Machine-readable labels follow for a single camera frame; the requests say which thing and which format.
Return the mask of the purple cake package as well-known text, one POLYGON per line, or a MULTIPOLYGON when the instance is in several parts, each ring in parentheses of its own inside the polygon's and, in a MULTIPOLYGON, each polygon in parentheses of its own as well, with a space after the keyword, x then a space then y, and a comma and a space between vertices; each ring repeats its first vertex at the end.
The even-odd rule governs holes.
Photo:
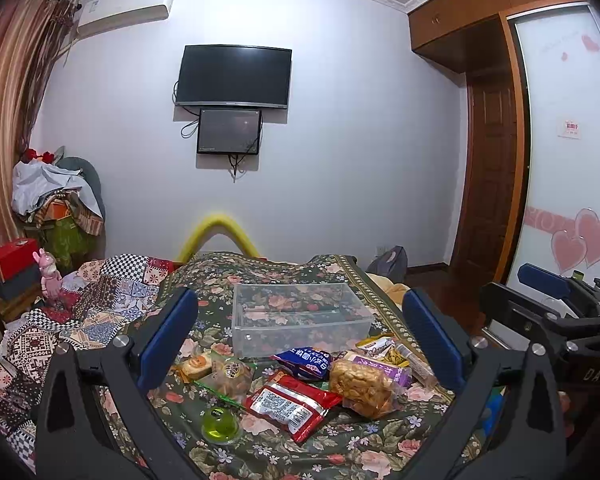
POLYGON ((399 366, 390 363, 385 363, 379 360, 361 356, 352 351, 346 352, 343 359, 355 364, 373 367, 375 370, 382 370, 385 375, 401 387, 409 387, 413 382, 411 367, 399 366))

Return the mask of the green jelly cup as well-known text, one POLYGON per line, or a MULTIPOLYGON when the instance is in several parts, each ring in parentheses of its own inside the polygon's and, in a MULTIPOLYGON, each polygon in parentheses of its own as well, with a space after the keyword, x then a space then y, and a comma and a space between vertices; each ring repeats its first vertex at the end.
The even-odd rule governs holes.
POLYGON ((238 418, 226 408, 209 408, 201 417, 201 433, 209 443, 228 445, 240 436, 238 418))

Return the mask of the green edged pastry bag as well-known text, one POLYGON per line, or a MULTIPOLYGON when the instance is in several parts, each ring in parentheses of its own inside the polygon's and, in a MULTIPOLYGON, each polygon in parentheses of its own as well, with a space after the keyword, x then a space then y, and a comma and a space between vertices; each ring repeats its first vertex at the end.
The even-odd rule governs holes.
POLYGON ((250 391, 254 369, 234 356, 211 356, 211 372, 195 384, 222 399, 242 404, 250 391))

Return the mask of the fried dough snack bag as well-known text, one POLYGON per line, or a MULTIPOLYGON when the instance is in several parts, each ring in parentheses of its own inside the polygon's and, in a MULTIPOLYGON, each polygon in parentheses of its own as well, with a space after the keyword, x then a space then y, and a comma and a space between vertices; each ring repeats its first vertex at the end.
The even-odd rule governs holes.
POLYGON ((342 405, 367 419, 380 419, 398 409, 393 381, 378 368, 345 359, 332 363, 329 391, 342 405))

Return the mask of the red snack packet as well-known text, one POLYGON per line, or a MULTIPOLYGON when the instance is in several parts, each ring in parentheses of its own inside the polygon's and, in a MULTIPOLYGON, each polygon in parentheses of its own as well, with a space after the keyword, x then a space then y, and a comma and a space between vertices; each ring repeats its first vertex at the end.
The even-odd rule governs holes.
POLYGON ((342 401, 338 393, 316 388, 280 370, 242 404, 250 413, 283 427, 303 443, 342 401))

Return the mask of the blue snack packet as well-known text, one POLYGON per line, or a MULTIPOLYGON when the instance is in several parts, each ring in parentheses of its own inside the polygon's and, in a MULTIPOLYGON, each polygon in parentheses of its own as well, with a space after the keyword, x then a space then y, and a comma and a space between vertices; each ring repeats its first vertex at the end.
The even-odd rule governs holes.
POLYGON ((272 359, 295 378, 307 382, 322 382, 329 376, 332 356, 312 347, 293 348, 279 352, 272 359))

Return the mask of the yellow brown snack packet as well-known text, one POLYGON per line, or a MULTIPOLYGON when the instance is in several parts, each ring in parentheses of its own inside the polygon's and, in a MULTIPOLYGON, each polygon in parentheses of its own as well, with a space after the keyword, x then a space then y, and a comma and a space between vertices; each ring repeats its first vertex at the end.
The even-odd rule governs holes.
POLYGON ((368 337, 359 341, 355 347, 358 352, 377 361, 400 367, 408 366, 415 378, 426 388, 431 389, 438 384, 429 364, 389 334, 368 337))

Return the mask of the orange wrapped pastry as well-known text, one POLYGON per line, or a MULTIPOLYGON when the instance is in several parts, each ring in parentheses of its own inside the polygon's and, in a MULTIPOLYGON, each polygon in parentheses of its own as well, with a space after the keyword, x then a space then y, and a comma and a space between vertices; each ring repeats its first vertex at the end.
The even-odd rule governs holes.
POLYGON ((212 372, 213 360, 210 352, 190 356, 180 364, 174 366, 174 372, 186 384, 196 382, 208 376, 212 372))

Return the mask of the patchwork quilt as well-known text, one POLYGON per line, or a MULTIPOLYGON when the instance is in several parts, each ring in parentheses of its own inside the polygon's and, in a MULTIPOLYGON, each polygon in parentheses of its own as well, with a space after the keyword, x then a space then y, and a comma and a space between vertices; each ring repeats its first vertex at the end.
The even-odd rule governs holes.
POLYGON ((83 263, 62 278, 58 304, 43 299, 7 324, 0 342, 0 443, 35 470, 32 410, 58 344, 105 347, 158 312, 159 288, 176 262, 122 254, 83 263))

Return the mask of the beige blanket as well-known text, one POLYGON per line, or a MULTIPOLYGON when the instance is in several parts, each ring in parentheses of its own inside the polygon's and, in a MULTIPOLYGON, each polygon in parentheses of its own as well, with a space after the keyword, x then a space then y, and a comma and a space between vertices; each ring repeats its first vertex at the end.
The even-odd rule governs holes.
POLYGON ((402 283, 393 283, 390 278, 385 276, 369 273, 367 276, 388 296, 391 301, 398 307, 402 307, 403 298, 411 289, 402 283))

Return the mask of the grey backpack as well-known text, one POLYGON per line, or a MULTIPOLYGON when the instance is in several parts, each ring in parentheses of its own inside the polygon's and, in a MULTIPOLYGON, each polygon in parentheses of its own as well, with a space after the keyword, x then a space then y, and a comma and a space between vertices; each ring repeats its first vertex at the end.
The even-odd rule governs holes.
POLYGON ((388 278, 393 283, 403 283, 407 274, 407 253, 402 246, 394 246, 377 256, 366 272, 388 278))

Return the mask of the pile of clothes on chair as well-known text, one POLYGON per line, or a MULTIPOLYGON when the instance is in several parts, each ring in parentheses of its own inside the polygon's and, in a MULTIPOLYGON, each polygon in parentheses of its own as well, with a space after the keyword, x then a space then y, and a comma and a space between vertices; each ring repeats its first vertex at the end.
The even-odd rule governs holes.
POLYGON ((106 207, 102 182, 86 159, 63 148, 28 148, 12 170, 12 211, 27 233, 69 273, 102 250, 106 207))

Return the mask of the wooden overhead cabinet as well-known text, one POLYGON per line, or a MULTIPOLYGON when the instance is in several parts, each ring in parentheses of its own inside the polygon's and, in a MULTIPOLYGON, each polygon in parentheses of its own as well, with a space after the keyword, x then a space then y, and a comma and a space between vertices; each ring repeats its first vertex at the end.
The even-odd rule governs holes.
POLYGON ((454 73, 508 61, 501 18, 584 0, 430 0, 408 14, 412 51, 454 73))

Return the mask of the white air conditioner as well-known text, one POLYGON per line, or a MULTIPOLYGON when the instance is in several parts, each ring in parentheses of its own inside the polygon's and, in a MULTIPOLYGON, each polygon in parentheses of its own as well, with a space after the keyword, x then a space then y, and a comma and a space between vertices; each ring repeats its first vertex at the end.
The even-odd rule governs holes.
POLYGON ((173 0, 92 0, 82 4, 76 36, 88 38, 119 28, 163 21, 173 0))

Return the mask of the small wall monitor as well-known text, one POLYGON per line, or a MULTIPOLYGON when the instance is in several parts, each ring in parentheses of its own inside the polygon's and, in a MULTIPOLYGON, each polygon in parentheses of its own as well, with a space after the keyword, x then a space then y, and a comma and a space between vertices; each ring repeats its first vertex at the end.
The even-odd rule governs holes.
POLYGON ((197 131, 197 153, 257 155, 261 136, 260 110, 202 108, 197 131))

